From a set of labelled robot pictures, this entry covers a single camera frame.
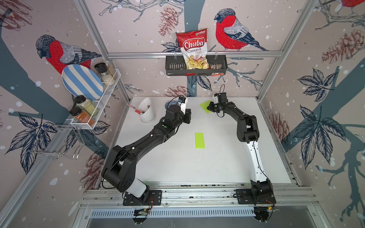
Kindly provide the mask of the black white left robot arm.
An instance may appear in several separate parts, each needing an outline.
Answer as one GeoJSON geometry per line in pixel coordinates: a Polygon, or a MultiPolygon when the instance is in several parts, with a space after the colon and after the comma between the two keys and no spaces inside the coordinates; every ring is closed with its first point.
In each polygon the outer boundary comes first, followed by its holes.
{"type": "Polygon", "coordinates": [[[149,187],[136,179],[136,165],[148,152],[174,136],[181,124],[191,122],[191,109],[184,112],[172,104],[165,116],[151,132],[136,142],[120,147],[114,146],[105,161],[101,176],[120,192],[127,192],[136,198],[147,198],[149,187]]]}

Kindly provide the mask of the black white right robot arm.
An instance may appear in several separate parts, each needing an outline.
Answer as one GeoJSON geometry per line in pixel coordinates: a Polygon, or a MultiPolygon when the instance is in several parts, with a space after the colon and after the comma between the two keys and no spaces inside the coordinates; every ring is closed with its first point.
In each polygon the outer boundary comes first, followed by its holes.
{"type": "Polygon", "coordinates": [[[273,195],[273,187],[269,177],[264,172],[258,149],[259,128],[256,116],[242,112],[233,102],[210,102],[207,109],[211,112],[223,112],[237,122],[236,135],[240,142],[245,143],[251,159],[251,198],[254,202],[264,203],[267,197],[273,195]]]}

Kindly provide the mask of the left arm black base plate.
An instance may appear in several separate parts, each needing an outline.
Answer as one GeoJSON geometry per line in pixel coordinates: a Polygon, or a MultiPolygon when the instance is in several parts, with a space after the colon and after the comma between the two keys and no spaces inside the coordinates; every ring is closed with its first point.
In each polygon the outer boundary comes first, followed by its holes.
{"type": "Polygon", "coordinates": [[[162,191],[147,189],[141,197],[127,193],[124,196],[123,206],[159,206],[161,205],[162,191]]]}

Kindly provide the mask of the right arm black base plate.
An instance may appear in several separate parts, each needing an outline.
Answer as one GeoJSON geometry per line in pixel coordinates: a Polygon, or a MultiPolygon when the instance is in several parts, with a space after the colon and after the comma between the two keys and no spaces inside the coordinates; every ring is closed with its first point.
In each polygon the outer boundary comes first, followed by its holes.
{"type": "Polygon", "coordinates": [[[273,194],[266,194],[254,197],[251,189],[236,189],[233,197],[237,199],[240,205],[273,205],[277,203],[273,194]]]}

